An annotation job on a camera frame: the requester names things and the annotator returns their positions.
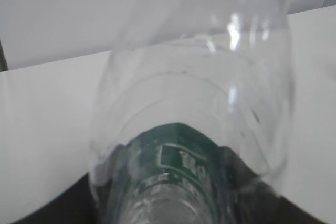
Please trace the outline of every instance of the white wall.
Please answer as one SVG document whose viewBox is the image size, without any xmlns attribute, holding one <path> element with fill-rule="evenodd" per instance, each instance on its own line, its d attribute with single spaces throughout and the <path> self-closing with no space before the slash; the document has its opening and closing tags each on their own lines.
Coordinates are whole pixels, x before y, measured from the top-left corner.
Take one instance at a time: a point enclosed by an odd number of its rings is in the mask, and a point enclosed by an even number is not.
<svg viewBox="0 0 336 224">
<path fill-rule="evenodd" d="M 10 69 L 110 49 L 129 0 L 0 0 L 0 40 Z M 290 12 L 325 0 L 293 0 Z"/>
</svg>

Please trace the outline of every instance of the transparent plastic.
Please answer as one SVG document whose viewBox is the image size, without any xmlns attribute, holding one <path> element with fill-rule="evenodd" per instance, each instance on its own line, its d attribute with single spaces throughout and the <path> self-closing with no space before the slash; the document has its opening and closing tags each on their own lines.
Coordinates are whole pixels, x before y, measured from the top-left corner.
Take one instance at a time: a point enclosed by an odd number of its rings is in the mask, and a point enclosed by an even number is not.
<svg viewBox="0 0 336 224">
<path fill-rule="evenodd" d="M 96 101 L 101 223 L 268 223 L 287 160 L 288 0 L 134 0 Z"/>
</svg>

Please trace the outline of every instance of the white table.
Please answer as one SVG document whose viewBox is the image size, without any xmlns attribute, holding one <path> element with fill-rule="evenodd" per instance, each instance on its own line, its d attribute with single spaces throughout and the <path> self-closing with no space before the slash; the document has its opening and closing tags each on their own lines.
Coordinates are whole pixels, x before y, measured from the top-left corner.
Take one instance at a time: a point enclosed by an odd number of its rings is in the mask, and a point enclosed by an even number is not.
<svg viewBox="0 0 336 224">
<path fill-rule="evenodd" d="M 284 195 L 336 223 L 336 7 L 289 16 L 297 101 Z M 90 110 L 108 52 L 0 73 L 0 224 L 87 172 Z"/>
</svg>

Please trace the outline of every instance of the white surface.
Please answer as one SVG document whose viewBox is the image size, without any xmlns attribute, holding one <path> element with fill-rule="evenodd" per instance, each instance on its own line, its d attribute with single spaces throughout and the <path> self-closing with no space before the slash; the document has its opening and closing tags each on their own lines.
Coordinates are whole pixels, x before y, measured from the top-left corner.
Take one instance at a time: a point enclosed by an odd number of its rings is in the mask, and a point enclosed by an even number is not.
<svg viewBox="0 0 336 224">
<path fill-rule="evenodd" d="M 131 0 L 0 0 L 0 39 L 10 69 L 109 50 Z M 290 12 L 325 0 L 293 0 Z"/>
<path fill-rule="evenodd" d="M 289 16 L 297 63 L 285 196 L 336 223 L 336 7 Z M 0 73 L 0 223 L 58 196 L 87 170 L 89 114 L 108 53 Z"/>
</svg>

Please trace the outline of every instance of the green bottle label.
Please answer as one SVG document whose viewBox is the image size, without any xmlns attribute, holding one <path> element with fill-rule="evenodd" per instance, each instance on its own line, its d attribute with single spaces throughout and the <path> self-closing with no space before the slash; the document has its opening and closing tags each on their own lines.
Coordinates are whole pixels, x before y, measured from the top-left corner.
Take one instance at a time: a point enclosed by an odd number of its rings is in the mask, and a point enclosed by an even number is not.
<svg viewBox="0 0 336 224">
<path fill-rule="evenodd" d="M 174 185 L 209 213 L 211 223 L 231 223 L 218 206 L 230 204 L 229 185 L 221 169 L 221 149 L 199 131 L 181 123 L 158 126 L 140 134 L 118 152 L 114 165 L 108 219 L 118 223 L 120 212 L 145 192 Z"/>
</svg>

